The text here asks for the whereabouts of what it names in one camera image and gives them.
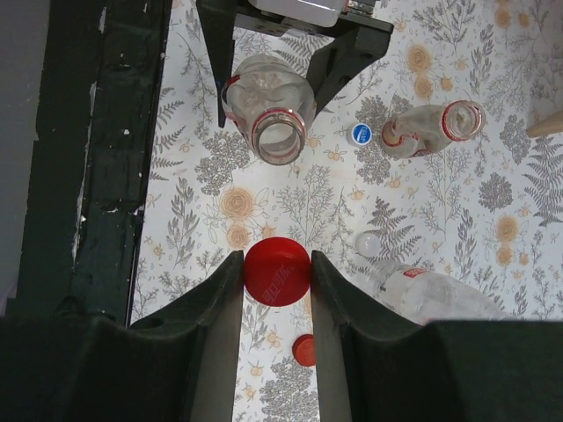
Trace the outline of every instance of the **table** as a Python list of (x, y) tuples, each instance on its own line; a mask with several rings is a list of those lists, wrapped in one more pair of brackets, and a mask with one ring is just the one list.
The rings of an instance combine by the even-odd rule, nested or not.
[[(376, 17), (395, 24), (388, 54), (318, 116), (294, 164), (273, 167), (231, 123), (217, 127), (194, 2), (174, 0), (134, 319), (205, 280), (229, 251), (270, 236), (324, 251), (370, 294), (353, 248), (366, 229), (381, 233), (381, 256), (447, 273), (516, 317), (561, 317), (563, 135), (525, 134), (563, 106), (563, 9), (555, 6), (383, 0)], [(269, 53), (302, 74), (326, 43), (236, 36), (235, 66)], [(394, 113), (461, 98), (485, 106), (485, 130), (441, 154), (395, 161), (376, 142), (346, 142), (358, 120), (377, 133)], [(314, 368), (291, 357), (293, 341), (311, 330), (308, 297), (282, 309), (245, 298), (233, 420), (318, 420)]]

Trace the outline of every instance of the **bottle mouth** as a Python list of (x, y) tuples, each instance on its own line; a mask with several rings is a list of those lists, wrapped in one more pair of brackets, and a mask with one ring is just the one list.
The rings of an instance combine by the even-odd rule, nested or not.
[(305, 123), (301, 116), (287, 108), (271, 108), (263, 112), (251, 131), (256, 154), (271, 165), (293, 163), (305, 146)]
[(446, 107), (442, 115), (442, 130), (454, 142), (471, 139), (485, 126), (485, 111), (473, 102), (460, 100)]

